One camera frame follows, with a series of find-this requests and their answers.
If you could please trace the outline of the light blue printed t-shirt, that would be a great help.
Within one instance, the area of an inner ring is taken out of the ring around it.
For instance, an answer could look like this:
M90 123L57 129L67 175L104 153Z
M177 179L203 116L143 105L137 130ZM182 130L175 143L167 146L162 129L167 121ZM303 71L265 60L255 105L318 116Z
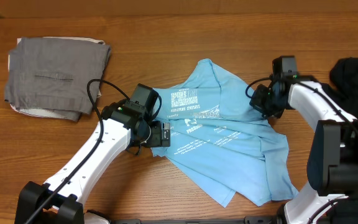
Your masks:
M189 78L160 89L157 119L170 124L170 145L155 147L222 206L235 194L255 205L293 199L287 137L249 104L247 84L209 59Z

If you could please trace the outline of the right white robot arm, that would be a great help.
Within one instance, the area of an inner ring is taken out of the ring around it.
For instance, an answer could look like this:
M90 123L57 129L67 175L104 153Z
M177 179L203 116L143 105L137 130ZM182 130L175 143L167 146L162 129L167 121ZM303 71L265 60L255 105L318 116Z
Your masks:
M250 105L263 118L297 110L314 131L300 193L274 217L247 223L358 223L358 120L325 94L312 76L271 75L259 85Z

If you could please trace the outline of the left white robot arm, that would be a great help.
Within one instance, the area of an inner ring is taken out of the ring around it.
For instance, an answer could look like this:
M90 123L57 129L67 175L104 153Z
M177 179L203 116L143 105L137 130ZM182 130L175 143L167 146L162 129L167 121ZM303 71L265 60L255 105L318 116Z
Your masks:
M99 122L79 151L42 185L28 182L19 194L16 223L110 223L102 213L84 210L85 203L110 163L132 146L167 147L169 125L155 118L161 105L151 100L123 99L97 111Z

